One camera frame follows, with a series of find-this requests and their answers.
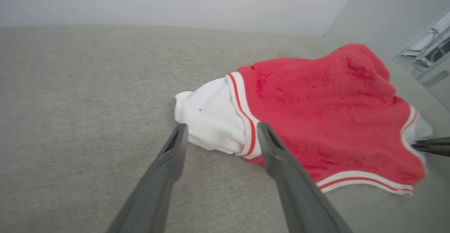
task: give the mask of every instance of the red fabric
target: red fabric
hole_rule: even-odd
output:
[[[267,60],[238,72],[252,114],[270,124],[315,182],[349,170],[404,185],[425,176],[401,141],[410,106],[367,47],[350,44],[316,60]],[[262,156],[250,161],[263,163]]]

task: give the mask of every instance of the red and white clothing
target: red and white clothing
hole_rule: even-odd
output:
[[[323,192],[369,184],[412,194],[425,157],[410,145],[432,134],[395,96],[373,52],[350,44],[316,60],[257,62],[176,95],[189,141],[263,164],[256,127],[267,122]]]

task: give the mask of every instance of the white trim with red stripe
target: white trim with red stripe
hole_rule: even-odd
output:
[[[238,112],[243,119],[245,125],[245,143],[241,153],[237,156],[243,156],[246,159],[252,159],[261,155],[261,148],[257,139],[256,127],[259,120],[252,115],[249,105],[247,103],[244,79],[239,72],[229,73],[225,78],[230,86],[231,98]],[[400,130],[400,138],[405,147],[410,153],[417,156],[425,166],[425,156],[423,153],[412,148],[411,143],[415,139],[415,126],[418,119],[418,112],[411,106],[410,116]],[[316,183],[323,193],[334,190],[338,187],[355,184],[373,185],[390,193],[412,195],[413,186],[402,185],[400,183],[388,180],[380,175],[365,172],[365,171],[343,171],[336,173],[324,180]]]

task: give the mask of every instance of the gray wall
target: gray wall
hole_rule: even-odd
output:
[[[0,26],[179,25],[323,36],[348,0],[0,0]]]
[[[325,38],[347,38],[394,57],[449,8],[450,0],[350,0]]]

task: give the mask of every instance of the wall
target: wall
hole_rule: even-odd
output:
[[[450,0],[350,0],[325,37],[345,37],[394,57],[449,8]]]
[[[156,24],[323,36],[348,0],[0,0],[0,26]]]

